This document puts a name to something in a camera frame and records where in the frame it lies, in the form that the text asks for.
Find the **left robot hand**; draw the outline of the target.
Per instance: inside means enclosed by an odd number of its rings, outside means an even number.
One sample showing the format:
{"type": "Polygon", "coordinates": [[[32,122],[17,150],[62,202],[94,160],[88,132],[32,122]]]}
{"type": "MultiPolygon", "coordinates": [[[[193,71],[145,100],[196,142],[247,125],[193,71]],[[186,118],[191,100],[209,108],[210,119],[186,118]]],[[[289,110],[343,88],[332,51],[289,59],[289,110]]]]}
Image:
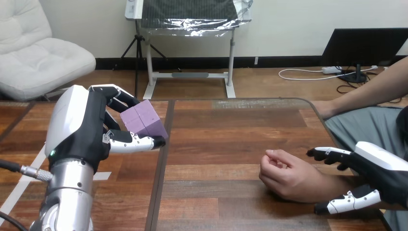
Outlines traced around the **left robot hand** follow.
{"type": "Polygon", "coordinates": [[[57,162],[75,159],[94,172],[109,153],[135,153],[159,149],[168,135],[121,130],[107,107],[123,113],[141,106],[133,95],[115,84],[69,87],[57,101],[45,142],[49,169],[57,162]]]}

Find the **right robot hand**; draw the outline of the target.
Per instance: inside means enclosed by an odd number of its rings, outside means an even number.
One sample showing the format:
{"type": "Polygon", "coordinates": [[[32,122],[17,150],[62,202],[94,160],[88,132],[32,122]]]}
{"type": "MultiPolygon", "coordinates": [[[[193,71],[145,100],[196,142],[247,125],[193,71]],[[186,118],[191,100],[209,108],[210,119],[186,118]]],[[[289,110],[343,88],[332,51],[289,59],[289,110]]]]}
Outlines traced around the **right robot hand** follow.
{"type": "Polygon", "coordinates": [[[317,203],[317,215],[359,210],[380,202],[408,207],[408,163],[389,151],[366,141],[359,141],[354,151],[334,147],[316,147],[309,157],[331,165],[339,162],[338,170],[352,169],[367,179],[367,184],[324,203],[317,203]]]}

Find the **person's hand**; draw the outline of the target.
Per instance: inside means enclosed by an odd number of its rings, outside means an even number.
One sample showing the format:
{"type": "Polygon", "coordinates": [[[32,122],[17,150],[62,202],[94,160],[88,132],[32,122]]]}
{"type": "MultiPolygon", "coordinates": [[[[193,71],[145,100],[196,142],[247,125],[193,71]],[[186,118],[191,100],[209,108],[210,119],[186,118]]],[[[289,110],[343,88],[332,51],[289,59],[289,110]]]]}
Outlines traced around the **person's hand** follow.
{"type": "Polygon", "coordinates": [[[336,105],[333,101],[312,101],[317,112],[323,119],[330,118],[336,114],[336,105]]]}
{"type": "Polygon", "coordinates": [[[259,178],[273,193],[289,201],[315,203],[342,193],[335,177],[283,150],[266,150],[259,178]]]}

